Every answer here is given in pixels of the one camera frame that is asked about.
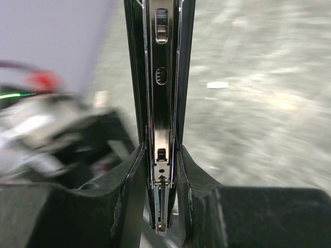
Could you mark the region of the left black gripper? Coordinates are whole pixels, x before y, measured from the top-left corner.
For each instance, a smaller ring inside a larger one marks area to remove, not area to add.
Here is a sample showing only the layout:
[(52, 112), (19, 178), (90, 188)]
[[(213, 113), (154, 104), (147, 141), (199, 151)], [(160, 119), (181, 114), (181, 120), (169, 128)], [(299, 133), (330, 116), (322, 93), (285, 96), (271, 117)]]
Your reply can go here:
[(85, 117), (52, 138), (49, 153), (65, 168), (51, 181), (63, 186), (82, 186), (95, 177), (94, 167), (108, 172), (134, 150), (135, 144), (119, 110)]

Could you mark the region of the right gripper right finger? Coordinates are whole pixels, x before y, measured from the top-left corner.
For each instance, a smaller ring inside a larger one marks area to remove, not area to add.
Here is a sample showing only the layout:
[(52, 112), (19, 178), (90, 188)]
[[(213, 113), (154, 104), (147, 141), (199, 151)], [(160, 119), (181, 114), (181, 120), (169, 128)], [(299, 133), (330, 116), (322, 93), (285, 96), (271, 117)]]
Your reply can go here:
[(330, 196), (309, 188), (224, 186), (177, 153), (183, 247), (330, 247)]

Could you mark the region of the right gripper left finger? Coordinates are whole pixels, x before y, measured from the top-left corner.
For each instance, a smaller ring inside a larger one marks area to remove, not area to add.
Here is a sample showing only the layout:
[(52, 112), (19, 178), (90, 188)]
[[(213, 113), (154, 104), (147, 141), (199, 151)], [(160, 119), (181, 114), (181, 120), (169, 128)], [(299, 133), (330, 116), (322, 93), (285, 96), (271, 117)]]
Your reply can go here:
[(55, 183), (1, 185), (1, 247), (139, 247), (145, 146), (69, 190)]

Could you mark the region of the black stapler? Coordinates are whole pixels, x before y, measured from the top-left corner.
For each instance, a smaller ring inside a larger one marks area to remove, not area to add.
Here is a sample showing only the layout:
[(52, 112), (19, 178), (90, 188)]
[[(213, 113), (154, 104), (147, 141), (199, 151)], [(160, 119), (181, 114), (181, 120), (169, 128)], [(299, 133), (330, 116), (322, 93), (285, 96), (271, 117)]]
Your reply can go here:
[(147, 155), (150, 226), (171, 226), (183, 142), (195, 1), (125, 1), (139, 141)]

